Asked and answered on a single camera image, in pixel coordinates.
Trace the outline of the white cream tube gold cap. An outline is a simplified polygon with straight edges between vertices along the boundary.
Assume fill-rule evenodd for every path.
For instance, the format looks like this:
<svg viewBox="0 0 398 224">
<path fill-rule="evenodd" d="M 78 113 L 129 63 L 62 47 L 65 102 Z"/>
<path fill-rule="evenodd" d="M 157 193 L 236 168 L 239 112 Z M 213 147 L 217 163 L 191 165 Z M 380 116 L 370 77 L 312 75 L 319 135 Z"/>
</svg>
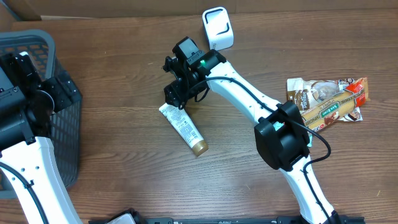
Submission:
<svg viewBox="0 0 398 224">
<path fill-rule="evenodd" d="M 184 109 L 180 110 L 175 106 L 164 103 L 159 111 L 179 133 L 195 156 L 198 157 L 209 149 L 207 142 Z"/>
</svg>

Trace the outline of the beige brown snack pouch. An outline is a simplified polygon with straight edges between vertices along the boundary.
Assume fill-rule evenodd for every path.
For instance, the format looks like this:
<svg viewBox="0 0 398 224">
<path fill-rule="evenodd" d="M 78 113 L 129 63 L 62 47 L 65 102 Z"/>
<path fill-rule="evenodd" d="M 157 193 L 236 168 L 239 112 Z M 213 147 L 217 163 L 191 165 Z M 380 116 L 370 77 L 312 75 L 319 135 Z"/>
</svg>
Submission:
<svg viewBox="0 0 398 224">
<path fill-rule="evenodd" d="M 302 114 L 306 110 L 313 108 L 327 98 L 340 92 L 356 80 L 358 79 L 305 81 L 303 78 L 290 78 L 287 80 L 287 99 L 292 100 Z"/>
</svg>

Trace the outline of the green teal snack packet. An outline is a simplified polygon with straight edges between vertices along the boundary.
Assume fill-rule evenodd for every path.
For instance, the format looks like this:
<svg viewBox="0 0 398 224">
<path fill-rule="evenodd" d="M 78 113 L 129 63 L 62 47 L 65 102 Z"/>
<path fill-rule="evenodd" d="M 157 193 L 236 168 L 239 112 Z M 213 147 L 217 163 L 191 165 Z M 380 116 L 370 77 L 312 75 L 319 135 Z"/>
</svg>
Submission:
<svg viewBox="0 0 398 224">
<path fill-rule="evenodd" d="M 278 129 L 280 129 L 281 127 L 283 127 L 283 125 L 284 125 L 284 123 L 280 123 L 280 122 L 275 122 L 274 124 L 273 124 L 273 127 L 274 127 L 274 129 L 277 131 Z M 308 134 L 308 136 L 309 136 L 309 143 L 307 144 L 307 146 L 308 147 L 312 147 L 312 134 Z"/>
</svg>

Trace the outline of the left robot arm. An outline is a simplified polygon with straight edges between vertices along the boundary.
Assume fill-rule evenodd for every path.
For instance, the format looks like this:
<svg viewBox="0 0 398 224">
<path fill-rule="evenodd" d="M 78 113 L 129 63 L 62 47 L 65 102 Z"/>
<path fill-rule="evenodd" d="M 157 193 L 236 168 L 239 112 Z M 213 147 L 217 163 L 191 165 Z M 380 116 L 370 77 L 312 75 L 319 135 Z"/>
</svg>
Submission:
<svg viewBox="0 0 398 224">
<path fill-rule="evenodd" d="M 29 223 L 81 223 L 55 157 L 51 117 L 82 99 L 65 73 L 43 80 L 28 52 L 1 56 L 1 170 Z"/>
</svg>

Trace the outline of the red orange spaghetti pack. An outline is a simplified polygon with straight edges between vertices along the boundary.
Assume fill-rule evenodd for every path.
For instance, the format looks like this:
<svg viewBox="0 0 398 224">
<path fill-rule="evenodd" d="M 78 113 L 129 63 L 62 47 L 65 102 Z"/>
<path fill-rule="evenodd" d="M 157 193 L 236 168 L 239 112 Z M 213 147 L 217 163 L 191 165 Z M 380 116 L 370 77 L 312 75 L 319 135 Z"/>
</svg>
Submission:
<svg viewBox="0 0 398 224">
<path fill-rule="evenodd" d="M 302 113 L 303 123 L 319 131 L 340 119 L 361 121 L 359 107 L 368 100 L 368 79 L 359 78 L 335 95 Z"/>
</svg>

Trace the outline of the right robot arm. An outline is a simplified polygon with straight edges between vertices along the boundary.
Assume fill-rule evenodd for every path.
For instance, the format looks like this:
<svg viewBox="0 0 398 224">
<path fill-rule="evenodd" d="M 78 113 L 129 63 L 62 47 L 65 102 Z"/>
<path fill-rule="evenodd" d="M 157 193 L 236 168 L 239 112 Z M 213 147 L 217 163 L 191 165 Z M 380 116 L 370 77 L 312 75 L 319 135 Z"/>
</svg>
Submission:
<svg viewBox="0 0 398 224">
<path fill-rule="evenodd" d="M 307 223 L 340 223 L 312 169 L 310 136 L 324 138 L 303 123 L 298 107 L 261 93 L 216 50 L 205 53 L 189 37 L 173 48 L 163 69 L 175 81 L 164 88 L 165 102 L 184 110 L 189 99 L 200 102 L 209 91 L 227 99 L 254 127 L 256 149 L 263 161 L 286 178 Z"/>
</svg>

